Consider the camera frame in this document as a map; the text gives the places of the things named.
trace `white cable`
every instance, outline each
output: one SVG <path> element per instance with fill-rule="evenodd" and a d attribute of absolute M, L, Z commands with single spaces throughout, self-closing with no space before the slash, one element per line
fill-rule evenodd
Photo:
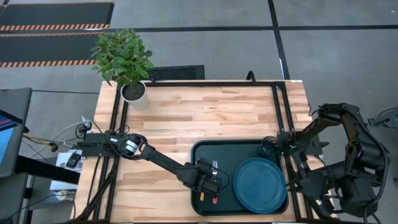
<path fill-rule="evenodd" d="M 69 125 L 69 126 L 67 126 L 66 128 L 64 128 L 61 132 L 59 132 L 56 136 L 54 136 L 54 137 L 53 137 L 52 139 L 50 139 L 50 140 L 53 141 L 54 139 L 56 139 L 58 136 L 60 136 L 60 135 L 61 135 L 63 132 L 65 132 L 66 130 L 68 130 L 68 129 L 70 129 L 70 128 L 76 126 L 76 125 L 84 124 L 84 123 L 86 123 L 86 122 L 91 122 L 91 123 L 93 123 L 93 122 L 90 121 L 90 120 L 84 120 L 84 121 L 80 121 L 80 122 L 78 122 L 78 123 Z M 46 146 L 44 146 L 43 148 L 37 150 L 37 152 L 35 152 L 35 153 L 33 153 L 32 155 L 30 155 L 29 158 L 32 158 L 34 155 L 38 154 L 40 151 L 42 151 L 42 150 L 45 149 L 45 148 L 46 148 Z"/>

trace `fork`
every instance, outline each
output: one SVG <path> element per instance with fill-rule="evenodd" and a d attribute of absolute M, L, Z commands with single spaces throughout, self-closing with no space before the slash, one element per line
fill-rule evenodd
<path fill-rule="evenodd" d="M 217 161 L 212 161 L 211 165 L 212 165 L 211 172 L 213 173 L 214 177 L 216 177 L 218 171 Z M 217 204 L 217 197 L 213 198 L 213 204 Z"/>

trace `white flower pot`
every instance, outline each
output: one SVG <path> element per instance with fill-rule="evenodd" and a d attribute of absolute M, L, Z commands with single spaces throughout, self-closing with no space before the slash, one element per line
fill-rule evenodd
<path fill-rule="evenodd" d="M 122 96 L 124 101 L 128 102 L 129 105 L 131 105 L 136 110 L 144 110 L 145 108 L 147 108 L 147 106 L 149 104 L 148 97 L 147 97 L 147 87 L 145 86 L 145 83 L 143 83 L 141 81 L 140 81 L 140 83 L 144 85 L 145 91 L 144 91 L 144 94 L 138 100 L 125 99 L 125 97 L 123 96 L 123 89 L 124 89 L 125 85 L 120 89 L 120 95 Z"/>

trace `green leaves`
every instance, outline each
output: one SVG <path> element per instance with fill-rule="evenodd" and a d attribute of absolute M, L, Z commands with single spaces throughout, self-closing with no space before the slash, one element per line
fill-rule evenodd
<path fill-rule="evenodd" d="M 144 42 L 132 29 L 99 35 L 90 51 L 91 58 L 98 63 L 91 69 L 101 73 L 109 85 L 109 81 L 135 85 L 139 80 L 148 78 L 147 71 L 154 67 L 149 60 L 152 52 L 145 51 Z"/>

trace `butcher block tabletop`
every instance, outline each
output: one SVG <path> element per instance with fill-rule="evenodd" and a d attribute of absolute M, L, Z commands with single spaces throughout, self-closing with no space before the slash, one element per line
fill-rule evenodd
<path fill-rule="evenodd" d="M 301 130 L 312 121 L 308 116 L 303 83 L 285 83 L 294 126 Z M 94 116 L 103 131 L 109 128 L 115 94 L 116 84 L 109 86 L 103 82 Z M 284 126 L 289 127 L 282 93 L 278 94 Z M 147 87 L 147 95 L 149 106 L 146 110 L 136 111 L 130 106 L 127 110 L 129 133 L 144 135 L 159 152 L 182 164 L 190 162 L 191 148 L 198 141 L 262 139 L 276 136 L 279 131 L 270 86 Z M 119 128 L 122 107 L 121 99 L 115 129 Z M 83 164 L 75 197 L 77 215 L 86 207 L 96 160 L 96 157 L 89 157 Z M 308 164 L 312 169 L 323 166 L 314 157 L 309 157 Z M 100 170 L 101 161 L 91 197 L 98 188 Z M 290 193 L 288 195 L 289 206 L 278 215 L 204 217 L 193 210 L 190 189 L 173 174 L 148 161 L 121 159 L 111 222 L 293 222 L 295 215 Z M 100 218 L 104 217 L 107 197 L 105 192 Z M 298 199 L 301 215 L 306 217 L 300 194 Z"/>

